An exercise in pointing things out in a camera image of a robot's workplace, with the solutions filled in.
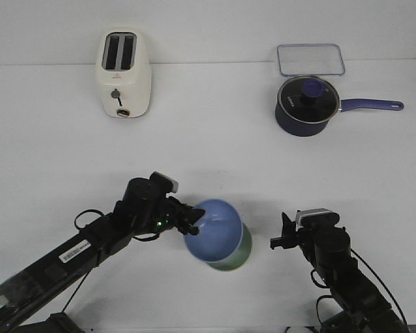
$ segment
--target saucepan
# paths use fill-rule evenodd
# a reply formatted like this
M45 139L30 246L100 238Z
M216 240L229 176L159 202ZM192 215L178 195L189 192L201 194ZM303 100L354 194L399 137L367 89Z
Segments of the saucepan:
M359 108L400 111L404 104L379 99L340 100L336 89L326 80L317 76L296 76L279 89L276 120L286 132L309 137L320 133L339 111Z

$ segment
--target black cable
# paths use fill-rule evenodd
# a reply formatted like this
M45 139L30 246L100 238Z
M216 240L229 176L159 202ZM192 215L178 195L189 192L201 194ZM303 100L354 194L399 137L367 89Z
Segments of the black cable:
M85 279L87 278L87 276L91 273L91 271L89 271L88 273L86 273L86 275L83 277L82 281L80 281L80 283L78 284L76 290L73 292L73 294L71 295L71 297L69 298L68 302L66 303L66 305L64 306L62 313L64 313L64 311L67 309L69 303L72 301L73 297L77 294L77 291L79 290L79 288L82 286L83 282L85 281Z
M135 239L136 241L155 241L159 237L160 237L160 234L154 234L154 236L145 237L145 238L139 238L139 237L132 236L132 238Z
M317 331L313 326L305 326L304 328L306 328L308 331L311 331L312 333L320 333L319 331ZM284 333L287 333L289 330L291 329L291 326L288 326L285 330Z
M329 289L329 287L327 287L325 284L320 284L315 278L314 278L314 272L316 272L316 269L313 269L311 272L310 272L310 276L311 276L311 281L313 281L313 283L314 283L314 285L315 286L317 286L317 287L319 287L319 288L322 288L322 289Z
M319 303L321 300L324 299L334 299L332 295L323 295L320 296L317 300L316 300L316 316L318 317L319 323L320 323L320 327L324 327L324 323L320 320L320 316L319 316Z
M74 219L74 226L76 227L76 229L77 229L77 230L82 230L82 229L83 229L83 228L80 228L80 227L77 225L77 219L78 219L79 217L81 217L82 215L86 214L86 213L95 213L95 214L100 215L101 217L102 217L102 216L105 216L105 215L104 215L104 213L102 213L100 210L84 210L84 211L83 211L83 212L81 212L79 215L77 215L77 216L76 216L76 218Z
M401 307L399 306L399 303L396 301L396 298L393 296L393 294L391 293L391 291L387 288L387 286L385 285L385 283L383 283L383 281L381 280L381 278L376 274L376 272L373 270L373 268L370 267L370 265L360 256L356 253L355 250L352 249L352 252L355 256L357 256L357 258L359 260L362 261L362 263L364 265L366 265L366 267L370 270L370 272L372 272L372 274L376 277L376 279L379 281L379 283L382 284L382 287L385 289L385 291L387 291L388 295L391 297L393 303L396 305L399 313L401 314L402 317L402 321L404 322L404 325L408 328L408 324L407 324L407 320L405 319L404 313L402 312Z

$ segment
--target toaster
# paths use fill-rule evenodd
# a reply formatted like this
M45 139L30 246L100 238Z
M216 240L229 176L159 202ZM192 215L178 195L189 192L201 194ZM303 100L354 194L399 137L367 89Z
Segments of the toaster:
M104 34L96 61L96 85L107 114L133 118L145 113L151 76L145 40L139 31L115 28Z

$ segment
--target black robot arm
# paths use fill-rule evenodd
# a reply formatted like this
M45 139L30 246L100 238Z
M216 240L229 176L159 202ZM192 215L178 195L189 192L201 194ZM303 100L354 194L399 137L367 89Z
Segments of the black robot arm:
M180 203L170 192L177 183L153 173L132 179L114 211L81 228L78 234L0 285L0 333L10 332L67 287L125 248L133 237L176 227L197 234L193 224L205 213Z
M391 304L358 269L351 256L345 228L337 228L339 215L329 210L298 212L296 221L282 214L282 236L270 247L299 246L343 312L326 321L323 332L409 333Z

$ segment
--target white wall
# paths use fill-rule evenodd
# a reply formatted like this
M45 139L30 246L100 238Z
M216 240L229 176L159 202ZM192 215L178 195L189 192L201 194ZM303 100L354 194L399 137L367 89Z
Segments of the white wall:
M309 42L346 59L416 58L416 0L0 0L0 65L91 64L123 25L147 35L152 62L268 61Z

